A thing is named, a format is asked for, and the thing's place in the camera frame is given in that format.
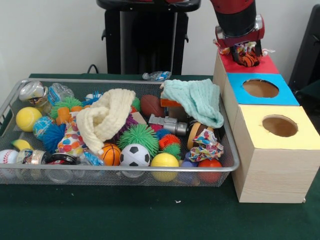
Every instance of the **white wall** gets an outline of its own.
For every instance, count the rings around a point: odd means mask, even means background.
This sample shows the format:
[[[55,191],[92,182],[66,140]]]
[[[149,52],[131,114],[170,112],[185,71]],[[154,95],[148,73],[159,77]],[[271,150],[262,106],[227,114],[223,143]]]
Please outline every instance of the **white wall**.
[[[313,5],[320,0],[256,0],[266,25],[262,47],[288,81]],[[190,12],[183,74],[212,75],[218,23],[209,0]],[[84,73],[90,64],[107,72],[100,37],[104,10],[94,0],[0,0],[0,103],[30,73]]]

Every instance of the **green spiky ball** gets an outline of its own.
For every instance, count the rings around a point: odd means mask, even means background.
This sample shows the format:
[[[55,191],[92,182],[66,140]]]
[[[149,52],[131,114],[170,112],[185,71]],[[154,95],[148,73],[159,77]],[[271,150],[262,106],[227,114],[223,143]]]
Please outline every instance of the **green spiky ball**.
[[[133,102],[132,102],[132,106],[134,106],[134,108],[138,111],[141,112],[141,105],[140,105],[140,99],[135,97]]]
[[[159,150],[159,141],[155,131],[145,124],[132,125],[121,135],[117,142],[117,146],[121,150],[130,144],[140,144],[144,146],[148,149],[152,157],[157,155]]]
[[[58,117],[58,109],[67,107],[69,110],[75,106],[82,106],[82,103],[73,96],[66,96],[63,101],[58,101],[51,109],[50,117],[56,119]]]
[[[180,153],[181,153],[180,144],[178,144],[178,143],[173,143],[173,144],[170,144],[170,145],[166,146],[166,147],[163,149],[163,153],[167,153],[167,154],[171,154],[171,155],[175,156],[175,158],[176,158],[178,161],[181,160],[181,156],[180,156]]]

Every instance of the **circular hole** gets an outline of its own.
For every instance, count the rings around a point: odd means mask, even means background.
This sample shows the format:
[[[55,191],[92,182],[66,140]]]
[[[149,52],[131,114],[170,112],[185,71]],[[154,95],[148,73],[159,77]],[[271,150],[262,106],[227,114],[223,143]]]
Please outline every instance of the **circular hole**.
[[[266,116],[262,121],[262,125],[269,132],[280,137],[291,137],[298,131],[297,124],[282,115]]]
[[[279,94],[279,88],[276,85],[262,79],[245,81],[243,87],[251,96],[258,98],[274,98]]]

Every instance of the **black cable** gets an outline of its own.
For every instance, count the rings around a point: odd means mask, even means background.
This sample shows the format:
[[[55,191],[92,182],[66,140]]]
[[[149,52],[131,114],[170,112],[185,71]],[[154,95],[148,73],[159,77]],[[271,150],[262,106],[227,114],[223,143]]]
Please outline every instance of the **black cable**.
[[[90,65],[90,67],[89,67],[89,69],[88,69],[88,71],[87,71],[86,73],[89,74],[90,71],[91,71],[91,69],[92,69],[93,67],[94,67],[94,69],[95,69],[95,72],[98,74],[98,73],[99,73],[98,68],[97,68],[97,66],[94,65],[94,64],[91,64],[91,65]]]

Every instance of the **red box top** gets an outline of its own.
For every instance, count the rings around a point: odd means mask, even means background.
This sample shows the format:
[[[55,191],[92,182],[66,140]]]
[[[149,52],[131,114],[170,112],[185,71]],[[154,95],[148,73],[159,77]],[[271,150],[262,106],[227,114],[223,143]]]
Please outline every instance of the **red box top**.
[[[259,66],[245,67],[233,61],[232,55],[221,55],[225,71],[230,74],[279,74],[279,71],[270,56],[260,59]]]

